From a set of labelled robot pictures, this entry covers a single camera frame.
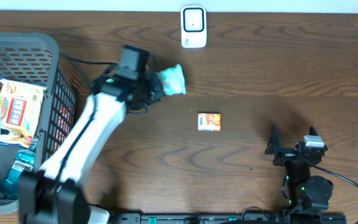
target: white wall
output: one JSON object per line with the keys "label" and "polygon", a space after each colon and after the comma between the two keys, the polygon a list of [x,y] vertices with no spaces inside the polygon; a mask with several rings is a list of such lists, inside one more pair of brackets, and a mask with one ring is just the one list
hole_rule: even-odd
{"label": "white wall", "polygon": [[358,0],[0,0],[0,9],[178,12],[192,3],[209,12],[358,13]]}

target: orange and white package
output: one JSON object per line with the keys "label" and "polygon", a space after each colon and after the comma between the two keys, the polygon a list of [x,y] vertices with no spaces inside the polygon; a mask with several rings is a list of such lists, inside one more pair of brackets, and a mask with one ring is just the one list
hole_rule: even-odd
{"label": "orange and white package", "polygon": [[198,114],[199,131],[220,131],[221,114],[216,113],[199,113]]}
{"label": "orange and white package", "polygon": [[38,126],[45,87],[1,79],[0,144],[28,148]]}

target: wood grain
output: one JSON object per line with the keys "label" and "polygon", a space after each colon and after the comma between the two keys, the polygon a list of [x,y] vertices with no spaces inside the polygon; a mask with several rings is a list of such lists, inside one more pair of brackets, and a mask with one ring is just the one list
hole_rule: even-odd
{"label": "wood grain", "polygon": [[[186,96],[127,116],[111,136],[89,177],[92,203],[148,213],[279,210],[288,203],[284,169],[264,155],[273,124],[288,146],[315,126],[329,148],[321,166],[358,182],[358,15],[209,13],[203,49],[181,47],[177,13],[0,11],[0,32],[43,32],[94,61],[116,62],[132,44],[153,52],[160,69],[183,66]],[[78,67],[61,66],[81,86]],[[102,69],[81,65],[90,78]],[[197,131],[199,111],[220,112],[222,131]],[[354,223],[358,190],[312,174],[334,183],[329,212]]]}

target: blue bottle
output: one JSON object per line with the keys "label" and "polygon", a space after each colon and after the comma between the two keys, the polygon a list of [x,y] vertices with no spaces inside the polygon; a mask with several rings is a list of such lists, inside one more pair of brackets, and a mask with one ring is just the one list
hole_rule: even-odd
{"label": "blue bottle", "polygon": [[16,199],[19,196],[18,186],[19,177],[23,170],[32,172],[35,163],[35,150],[38,139],[34,138],[31,142],[29,149],[21,149],[16,154],[16,159],[12,168],[8,172],[7,176],[0,183],[0,193],[4,194],[8,198]]}

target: teal cloth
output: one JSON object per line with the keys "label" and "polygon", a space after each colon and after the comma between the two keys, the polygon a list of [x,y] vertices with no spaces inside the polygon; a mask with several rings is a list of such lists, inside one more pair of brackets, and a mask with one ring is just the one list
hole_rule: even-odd
{"label": "teal cloth", "polygon": [[157,73],[158,78],[162,82],[164,93],[168,96],[176,94],[186,94],[185,77],[180,65],[175,68],[168,68]]}

